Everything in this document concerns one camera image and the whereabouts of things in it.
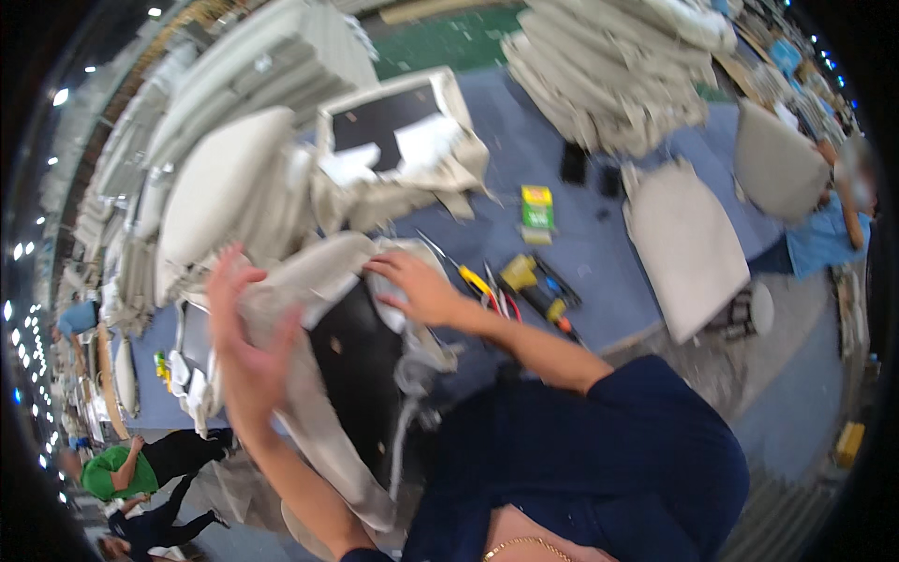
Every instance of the gold chain necklace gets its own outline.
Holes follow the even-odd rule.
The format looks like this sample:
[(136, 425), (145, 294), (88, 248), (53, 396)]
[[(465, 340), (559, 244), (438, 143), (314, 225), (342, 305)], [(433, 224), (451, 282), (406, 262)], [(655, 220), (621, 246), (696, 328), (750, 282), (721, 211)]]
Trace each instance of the gold chain necklace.
[(496, 556), (496, 554), (500, 550), (503, 550), (506, 547), (510, 547), (513, 544), (524, 544), (524, 543), (539, 544), (540, 546), (542, 546), (546, 550), (549, 550), (550, 552), (552, 552), (559, 558), (562, 558), (565, 562), (574, 562), (574, 560), (572, 560), (565, 552), (562, 552), (561, 550), (557, 549), (556, 547), (549, 544), (548, 542), (541, 539), (540, 537), (517, 537), (515, 539), (506, 540), (505, 542), (501, 542), (496, 547), (494, 547), (493, 550), (484, 554), (484, 558), (482, 559), (482, 562), (487, 562), (488, 560), (490, 560), (491, 558)]

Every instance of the face mask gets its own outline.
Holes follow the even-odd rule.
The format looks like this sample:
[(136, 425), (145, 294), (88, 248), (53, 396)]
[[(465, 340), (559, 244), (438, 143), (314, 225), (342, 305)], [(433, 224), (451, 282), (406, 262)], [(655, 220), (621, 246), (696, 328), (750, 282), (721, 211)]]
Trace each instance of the face mask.
[(856, 210), (865, 210), (871, 204), (871, 191), (868, 184), (859, 178), (852, 180), (852, 201)]

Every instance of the green floor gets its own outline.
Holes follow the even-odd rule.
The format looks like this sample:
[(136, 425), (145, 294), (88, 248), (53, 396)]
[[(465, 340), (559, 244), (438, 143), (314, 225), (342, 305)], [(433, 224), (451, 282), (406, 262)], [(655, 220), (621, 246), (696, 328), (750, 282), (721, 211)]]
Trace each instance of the green floor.
[(440, 65), (456, 72), (504, 65), (500, 40), (521, 28), (515, 16), (524, 8), (518, 3), (475, 8), (372, 30), (372, 42), (381, 56), (375, 64), (378, 78)]

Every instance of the green shirt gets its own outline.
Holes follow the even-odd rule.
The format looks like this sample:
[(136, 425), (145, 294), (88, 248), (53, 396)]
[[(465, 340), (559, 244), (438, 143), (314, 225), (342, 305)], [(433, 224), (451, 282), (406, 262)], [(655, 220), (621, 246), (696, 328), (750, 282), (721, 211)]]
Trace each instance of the green shirt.
[(81, 469), (81, 486), (104, 502), (110, 501), (113, 497), (126, 498), (141, 492), (152, 494), (158, 490), (159, 483), (156, 482), (156, 473), (153, 472), (144, 453), (139, 452), (138, 463), (134, 467), (131, 483), (124, 490), (116, 491), (115, 486), (112, 485), (110, 473), (117, 471), (121, 465), (125, 464), (129, 452), (130, 449), (125, 447), (110, 447), (102, 454), (88, 460)]

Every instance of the black shoe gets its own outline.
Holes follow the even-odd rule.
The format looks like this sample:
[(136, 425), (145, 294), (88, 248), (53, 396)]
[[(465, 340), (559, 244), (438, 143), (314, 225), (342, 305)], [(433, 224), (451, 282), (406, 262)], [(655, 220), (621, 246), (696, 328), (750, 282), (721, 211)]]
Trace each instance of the black shoe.
[(231, 528), (231, 525), (229, 525), (228, 522), (225, 521), (225, 518), (222, 517), (222, 514), (218, 512), (218, 509), (216, 509), (215, 507), (213, 507), (212, 509), (210, 509), (210, 511), (212, 512), (212, 516), (215, 518), (215, 522), (216, 522), (216, 523), (218, 523), (219, 525), (221, 525), (221, 526), (224, 527), (225, 529), (230, 529), (230, 528)]

